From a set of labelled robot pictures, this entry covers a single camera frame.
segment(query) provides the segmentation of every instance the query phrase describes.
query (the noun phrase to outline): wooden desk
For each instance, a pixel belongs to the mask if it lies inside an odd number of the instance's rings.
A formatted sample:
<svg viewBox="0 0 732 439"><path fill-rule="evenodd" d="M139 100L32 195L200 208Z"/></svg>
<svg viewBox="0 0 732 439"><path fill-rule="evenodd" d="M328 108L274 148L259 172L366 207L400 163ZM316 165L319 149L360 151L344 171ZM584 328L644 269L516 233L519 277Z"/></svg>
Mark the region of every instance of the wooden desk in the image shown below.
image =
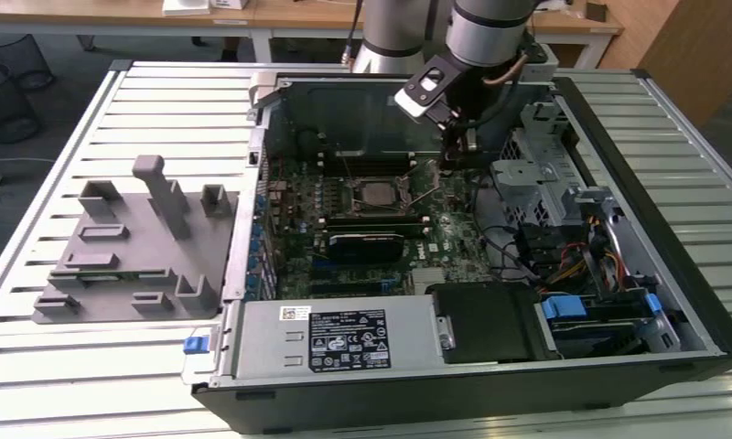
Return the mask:
<svg viewBox="0 0 732 439"><path fill-rule="evenodd" d="M250 37L258 61L271 62L271 38L344 38L352 14L352 5L320 0L251 0L244 10L215 8L207 16L163 16L163 0L0 0L0 32ZM575 67L590 69L623 30L560 13L536 14L534 27L542 43L583 45Z"/></svg>

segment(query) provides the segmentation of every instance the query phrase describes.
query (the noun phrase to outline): power supply label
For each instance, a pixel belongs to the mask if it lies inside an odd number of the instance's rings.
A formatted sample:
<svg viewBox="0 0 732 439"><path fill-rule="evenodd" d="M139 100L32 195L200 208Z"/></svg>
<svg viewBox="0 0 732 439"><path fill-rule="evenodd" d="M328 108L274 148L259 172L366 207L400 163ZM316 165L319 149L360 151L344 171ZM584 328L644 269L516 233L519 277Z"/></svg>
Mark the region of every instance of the power supply label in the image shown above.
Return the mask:
<svg viewBox="0 0 732 439"><path fill-rule="evenodd" d="M315 373L391 368L384 309L308 315L308 368Z"/></svg>

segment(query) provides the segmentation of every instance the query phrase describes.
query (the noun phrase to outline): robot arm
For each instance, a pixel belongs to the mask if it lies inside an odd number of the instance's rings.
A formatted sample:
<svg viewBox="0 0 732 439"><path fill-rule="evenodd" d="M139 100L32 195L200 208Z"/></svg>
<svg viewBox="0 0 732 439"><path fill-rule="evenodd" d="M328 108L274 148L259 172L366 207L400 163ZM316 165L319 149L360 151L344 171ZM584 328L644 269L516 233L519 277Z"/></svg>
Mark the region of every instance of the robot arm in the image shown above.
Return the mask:
<svg viewBox="0 0 732 439"><path fill-rule="evenodd" d="M447 49L412 76L395 96L408 116L427 117L443 132L443 159L460 154L467 128L498 112L484 96L515 77L528 60L524 29L535 0L455 0Z"/></svg>

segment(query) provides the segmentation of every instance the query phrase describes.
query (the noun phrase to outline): black trash bin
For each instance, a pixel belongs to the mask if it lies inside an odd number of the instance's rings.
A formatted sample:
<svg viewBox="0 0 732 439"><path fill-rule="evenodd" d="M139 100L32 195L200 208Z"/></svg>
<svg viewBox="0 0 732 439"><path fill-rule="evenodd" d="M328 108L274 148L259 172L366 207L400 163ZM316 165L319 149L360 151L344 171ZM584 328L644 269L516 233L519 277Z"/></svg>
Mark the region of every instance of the black trash bin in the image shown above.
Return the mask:
<svg viewBox="0 0 732 439"><path fill-rule="evenodd" d="M40 90L53 82L49 64L32 35L0 34L0 64L23 90Z"/></svg>
<svg viewBox="0 0 732 439"><path fill-rule="evenodd" d="M0 64L0 144L19 142L39 130L33 107L11 79L11 70Z"/></svg>

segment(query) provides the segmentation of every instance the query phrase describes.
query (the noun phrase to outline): sticker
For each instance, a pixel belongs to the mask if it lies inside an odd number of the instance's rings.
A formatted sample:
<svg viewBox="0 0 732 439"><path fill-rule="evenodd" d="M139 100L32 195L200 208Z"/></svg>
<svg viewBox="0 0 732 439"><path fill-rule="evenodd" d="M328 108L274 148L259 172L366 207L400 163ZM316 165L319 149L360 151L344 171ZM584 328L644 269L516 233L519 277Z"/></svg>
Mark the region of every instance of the sticker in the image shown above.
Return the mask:
<svg viewBox="0 0 732 439"><path fill-rule="evenodd" d="M391 368L384 309L311 314L308 333L312 372Z"/></svg>
<svg viewBox="0 0 732 439"><path fill-rule="evenodd" d="M311 306L283 306L280 308L280 320L308 320Z"/></svg>
<svg viewBox="0 0 732 439"><path fill-rule="evenodd" d="M247 20L213 20L215 25L236 25L247 26L250 22Z"/></svg>

